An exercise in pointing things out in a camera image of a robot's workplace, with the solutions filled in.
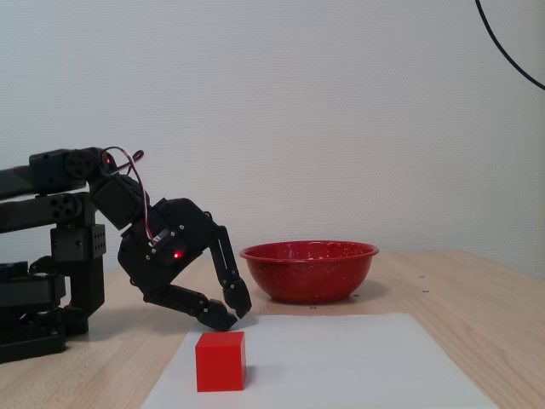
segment red cube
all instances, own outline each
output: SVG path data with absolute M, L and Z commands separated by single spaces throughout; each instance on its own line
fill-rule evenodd
M 197 391 L 243 390 L 246 351 L 243 332 L 203 334 L 195 346 Z

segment red bowl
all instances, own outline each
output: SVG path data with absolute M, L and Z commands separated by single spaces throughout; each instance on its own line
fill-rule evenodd
M 256 245 L 240 252 L 255 282 L 282 302 L 333 302 L 364 282 L 374 245 L 352 241 L 291 241 Z

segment wooden table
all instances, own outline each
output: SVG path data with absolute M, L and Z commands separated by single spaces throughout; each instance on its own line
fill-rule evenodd
M 411 314 L 501 408 L 545 407 L 545 284 L 466 252 L 381 253 L 344 302 L 271 302 L 239 261 L 252 314 Z M 177 283 L 221 299 L 210 260 Z M 63 354 L 0 366 L 0 407 L 135 408 L 157 382 L 195 322 L 145 304 L 128 276 L 106 280 L 106 304 L 90 333 Z

